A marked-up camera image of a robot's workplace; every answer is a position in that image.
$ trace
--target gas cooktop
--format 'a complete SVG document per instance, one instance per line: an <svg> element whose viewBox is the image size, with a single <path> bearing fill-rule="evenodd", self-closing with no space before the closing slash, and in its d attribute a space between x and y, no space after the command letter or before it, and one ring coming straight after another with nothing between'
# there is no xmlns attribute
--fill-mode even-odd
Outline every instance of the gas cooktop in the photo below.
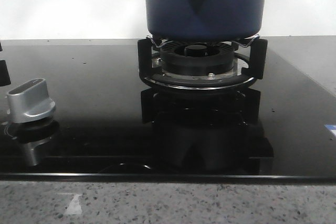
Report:
<svg viewBox="0 0 336 224"><path fill-rule="evenodd" d="M142 83L136 43L3 45L0 178L336 182L336 97L280 56L249 88L185 97ZM53 116L11 123L6 92L35 78Z"/></svg>

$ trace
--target silver knob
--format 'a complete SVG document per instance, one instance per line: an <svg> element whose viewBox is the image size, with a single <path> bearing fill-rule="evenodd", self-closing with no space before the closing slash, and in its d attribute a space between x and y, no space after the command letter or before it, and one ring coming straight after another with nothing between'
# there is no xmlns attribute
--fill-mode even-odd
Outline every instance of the silver knob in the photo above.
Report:
<svg viewBox="0 0 336 224"><path fill-rule="evenodd" d="M45 79L30 80L7 93L10 120L27 123L51 116L56 108Z"/></svg>

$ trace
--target burner cap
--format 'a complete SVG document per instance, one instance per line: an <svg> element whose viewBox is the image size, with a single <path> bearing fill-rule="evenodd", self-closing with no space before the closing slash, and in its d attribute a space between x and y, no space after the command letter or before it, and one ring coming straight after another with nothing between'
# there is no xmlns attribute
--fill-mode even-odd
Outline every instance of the burner cap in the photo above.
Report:
<svg viewBox="0 0 336 224"><path fill-rule="evenodd" d="M161 48L162 69L185 76L220 74L233 67L234 49L225 43L173 41Z"/></svg>

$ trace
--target speckled countertop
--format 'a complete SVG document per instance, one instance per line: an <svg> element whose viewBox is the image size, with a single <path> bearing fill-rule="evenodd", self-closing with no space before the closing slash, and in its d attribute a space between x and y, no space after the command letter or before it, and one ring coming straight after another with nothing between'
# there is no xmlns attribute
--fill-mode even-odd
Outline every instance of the speckled countertop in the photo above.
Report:
<svg viewBox="0 0 336 224"><path fill-rule="evenodd" d="M335 223L334 186L0 182L0 223Z"/></svg>

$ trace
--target cooking pot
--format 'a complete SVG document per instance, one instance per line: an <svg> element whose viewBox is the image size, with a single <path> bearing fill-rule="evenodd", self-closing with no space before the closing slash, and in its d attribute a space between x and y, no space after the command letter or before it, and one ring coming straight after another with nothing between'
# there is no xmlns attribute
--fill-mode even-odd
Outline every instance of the cooking pot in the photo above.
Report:
<svg viewBox="0 0 336 224"><path fill-rule="evenodd" d="M264 0L146 0L149 32L157 38L230 41L261 28Z"/></svg>

